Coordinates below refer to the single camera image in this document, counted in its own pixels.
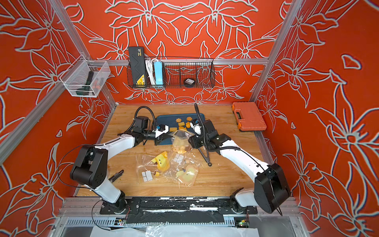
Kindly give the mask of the dark blue tray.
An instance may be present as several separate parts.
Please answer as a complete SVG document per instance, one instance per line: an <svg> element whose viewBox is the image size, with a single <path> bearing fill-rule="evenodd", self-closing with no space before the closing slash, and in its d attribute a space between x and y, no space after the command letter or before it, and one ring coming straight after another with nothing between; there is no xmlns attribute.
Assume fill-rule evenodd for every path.
<svg viewBox="0 0 379 237"><path fill-rule="evenodd" d="M172 145L172 142L177 141L188 142L188 139L194 135L193 128L187 127L187 123L190 122L188 117L192 120L199 119L196 113L192 114L173 114L173 115L160 115L156 121L158 125L164 124L169 127L168 137L162 140L160 143L155 142L156 146L160 145Z"/></svg>

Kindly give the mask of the bag with cream bear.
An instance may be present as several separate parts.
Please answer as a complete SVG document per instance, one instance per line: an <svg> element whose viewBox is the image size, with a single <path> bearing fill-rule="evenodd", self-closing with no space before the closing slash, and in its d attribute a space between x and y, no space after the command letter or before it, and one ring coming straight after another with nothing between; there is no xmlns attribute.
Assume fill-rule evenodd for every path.
<svg viewBox="0 0 379 237"><path fill-rule="evenodd" d="M192 132L186 130L177 130L171 134L172 151L177 154L184 154L192 150L189 138L194 136Z"/></svg>

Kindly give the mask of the black metal tongs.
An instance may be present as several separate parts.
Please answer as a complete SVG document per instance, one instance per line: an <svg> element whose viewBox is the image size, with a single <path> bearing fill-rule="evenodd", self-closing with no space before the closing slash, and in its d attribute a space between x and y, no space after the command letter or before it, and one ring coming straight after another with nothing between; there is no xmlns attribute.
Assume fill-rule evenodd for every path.
<svg viewBox="0 0 379 237"><path fill-rule="evenodd" d="M207 151L206 148L204 148L204 147L198 148L198 151L200 152L201 156L203 157L203 159L205 160L205 162L207 163L207 165L209 167L211 167L212 163L210 161L209 151Z"/></svg>

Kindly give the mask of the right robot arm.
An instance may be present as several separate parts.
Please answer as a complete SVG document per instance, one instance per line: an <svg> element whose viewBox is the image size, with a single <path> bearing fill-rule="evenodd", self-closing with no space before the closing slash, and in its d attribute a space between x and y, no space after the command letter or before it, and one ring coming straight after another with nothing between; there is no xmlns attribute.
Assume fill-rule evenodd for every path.
<svg viewBox="0 0 379 237"><path fill-rule="evenodd" d="M253 182L252 189L240 188L230 196L231 209L240 213L249 206L258 206L264 212L275 211L280 216L280 206L290 197L290 190L284 171L277 163L268 164L259 160L239 147L226 134L219 134L211 120L201 119L198 105L194 104L198 119L191 122L194 135L188 139L192 148L205 148L209 153L218 155L233 162Z"/></svg>

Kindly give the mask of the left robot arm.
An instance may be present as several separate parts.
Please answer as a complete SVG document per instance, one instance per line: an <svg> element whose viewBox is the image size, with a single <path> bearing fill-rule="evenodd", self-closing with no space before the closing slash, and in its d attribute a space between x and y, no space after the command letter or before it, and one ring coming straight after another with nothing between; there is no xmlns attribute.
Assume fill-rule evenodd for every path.
<svg viewBox="0 0 379 237"><path fill-rule="evenodd" d="M126 209L125 194L107 177L108 160L119 153L152 140L155 145L169 138L169 126L158 124L153 111L139 107L131 126L117 138L102 144L82 145L70 173L70 179L91 189L115 213Z"/></svg>

